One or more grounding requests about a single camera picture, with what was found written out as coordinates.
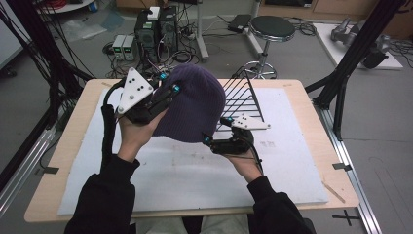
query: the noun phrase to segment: desk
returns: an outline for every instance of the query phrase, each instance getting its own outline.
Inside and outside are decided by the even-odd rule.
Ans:
[[[258,15],[258,8],[261,0],[253,0],[252,8],[251,8],[251,18],[255,18]],[[198,22],[198,28],[197,28],[197,43],[198,43],[198,48],[200,49],[202,61],[207,61],[209,59],[209,54],[207,52],[207,47],[204,42],[203,38],[203,0],[198,0],[197,4],[197,22]],[[262,53],[261,46],[258,44],[257,40],[255,39],[254,35],[248,30],[248,28],[244,29],[243,34],[247,37],[248,41],[251,43],[255,54],[259,58],[259,56]]]
[[[84,133],[94,114],[96,104],[103,89],[108,89],[117,80],[91,80],[79,98],[78,104],[66,126],[61,140],[49,164],[57,167],[56,175],[43,175],[42,180],[25,213],[28,222],[63,221],[71,215],[57,215],[62,195],[65,190],[71,165],[82,144]],[[332,164],[339,163],[333,146],[314,110],[302,84],[297,80],[252,80],[253,87],[282,88],[286,91],[298,124],[303,132],[309,150],[319,169],[320,178],[328,194],[329,202],[315,205],[299,205],[300,210],[354,208],[358,205],[357,195],[344,170],[334,170]],[[250,213],[251,208],[236,210],[237,213]],[[186,211],[156,212],[133,214],[138,216],[166,215],[217,215],[234,213],[231,209],[210,209]]]

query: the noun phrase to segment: round stool seat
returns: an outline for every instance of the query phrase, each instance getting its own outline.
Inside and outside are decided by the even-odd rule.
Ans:
[[[276,42],[289,41],[295,32],[291,22],[273,16],[256,17],[249,23],[249,28],[255,36]]]

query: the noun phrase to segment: computer case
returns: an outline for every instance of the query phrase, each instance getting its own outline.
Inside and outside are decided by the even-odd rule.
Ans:
[[[176,21],[176,7],[171,6],[161,9],[159,16],[159,24],[161,26],[161,38],[164,41],[164,52],[168,50],[169,53],[178,51],[178,31]]]
[[[134,35],[139,55],[142,57],[146,52],[151,61],[159,62],[158,45],[161,39],[159,22],[148,20],[147,13],[140,12],[134,27]]]

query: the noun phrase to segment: black wire frame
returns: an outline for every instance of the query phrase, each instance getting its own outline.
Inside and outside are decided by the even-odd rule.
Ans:
[[[223,85],[226,102],[221,117],[236,119],[243,113],[250,117],[258,118],[264,122],[258,98],[252,87],[250,78],[245,68],[240,67]],[[226,126],[218,123],[217,132],[231,131]]]

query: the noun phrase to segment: person's right hand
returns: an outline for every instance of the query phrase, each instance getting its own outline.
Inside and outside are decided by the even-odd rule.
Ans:
[[[125,116],[120,117],[119,126],[121,127],[122,143],[118,157],[125,161],[133,162],[137,152],[139,152],[140,148],[152,137],[159,122],[166,113],[167,111],[164,110],[147,125],[137,125]]]
[[[248,183],[262,176],[250,149],[245,154],[223,156],[234,165],[237,172],[243,176]]]

